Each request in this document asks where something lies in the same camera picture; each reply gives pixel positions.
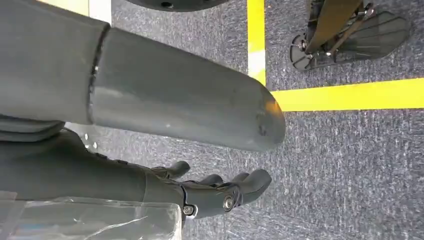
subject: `bolt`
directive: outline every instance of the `bolt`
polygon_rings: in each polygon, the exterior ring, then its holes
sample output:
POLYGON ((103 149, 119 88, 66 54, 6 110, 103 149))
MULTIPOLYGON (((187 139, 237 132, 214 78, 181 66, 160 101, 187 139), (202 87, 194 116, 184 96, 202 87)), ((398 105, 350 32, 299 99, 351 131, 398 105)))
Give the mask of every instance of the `bolt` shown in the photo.
POLYGON ((223 207, 225 210, 231 210, 234 207, 234 199, 232 196, 225 197, 223 207))
POLYGON ((193 215, 193 213, 195 212, 195 207, 192 205, 185 205, 182 208, 182 212, 187 216, 193 215))

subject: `prosthetic hand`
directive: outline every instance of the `prosthetic hand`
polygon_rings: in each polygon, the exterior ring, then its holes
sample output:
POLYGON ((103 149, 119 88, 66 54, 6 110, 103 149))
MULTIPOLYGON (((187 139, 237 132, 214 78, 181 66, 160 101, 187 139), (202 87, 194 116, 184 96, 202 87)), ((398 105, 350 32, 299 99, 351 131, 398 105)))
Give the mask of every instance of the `prosthetic hand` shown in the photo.
POLYGON ((183 219, 230 212, 255 201, 271 183, 265 170, 240 173, 230 182, 216 174, 176 181, 190 166, 147 168, 88 151, 68 129, 39 142, 0 142, 0 190, 16 200, 81 197, 145 203, 174 203, 183 219))

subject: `yellow tape line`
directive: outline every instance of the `yellow tape line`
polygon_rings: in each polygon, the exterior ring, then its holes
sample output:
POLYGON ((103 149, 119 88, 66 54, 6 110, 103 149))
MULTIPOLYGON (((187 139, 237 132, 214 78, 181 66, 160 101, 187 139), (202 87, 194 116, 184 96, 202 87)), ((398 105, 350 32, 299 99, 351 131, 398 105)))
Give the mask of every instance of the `yellow tape line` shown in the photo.
POLYGON ((247 0, 248 75, 265 86, 265 1, 247 0))
POLYGON ((283 112, 420 109, 424 78, 274 91, 283 112))

